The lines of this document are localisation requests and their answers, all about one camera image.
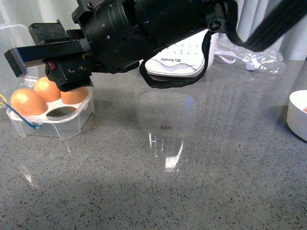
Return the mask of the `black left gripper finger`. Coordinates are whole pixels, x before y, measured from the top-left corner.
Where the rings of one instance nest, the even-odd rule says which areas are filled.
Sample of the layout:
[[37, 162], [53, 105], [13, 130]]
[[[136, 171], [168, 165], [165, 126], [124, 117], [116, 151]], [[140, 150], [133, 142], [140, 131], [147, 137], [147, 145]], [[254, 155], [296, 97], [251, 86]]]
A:
[[48, 76], [91, 75], [93, 65], [84, 60], [83, 49], [79, 41], [49, 43], [37, 46], [16, 47], [5, 52], [15, 76], [28, 73], [27, 68], [46, 63], [50, 68]]

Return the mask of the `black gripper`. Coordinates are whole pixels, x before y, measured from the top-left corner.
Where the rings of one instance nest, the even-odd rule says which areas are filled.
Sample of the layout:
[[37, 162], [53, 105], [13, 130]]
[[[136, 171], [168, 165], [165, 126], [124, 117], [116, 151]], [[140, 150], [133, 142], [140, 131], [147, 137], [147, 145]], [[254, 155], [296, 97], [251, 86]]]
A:
[[93, 87], [90, 76], [139, 69], [146, 83], [157, 89], [194, 84], [201, 77], [152, 79], [145, 63], [163, 49], [208, 30], [202, 52], [209, 55], [209, 39], [225, 20], [221, 0], [80, 0], [72, 14], [80, 26], [65, 30], [61, 23], [34, 23], [29, 32], [35, 46], [79, 41], [85, 54], [78, 59], [55, 59], [45, 73], [62, 92]]

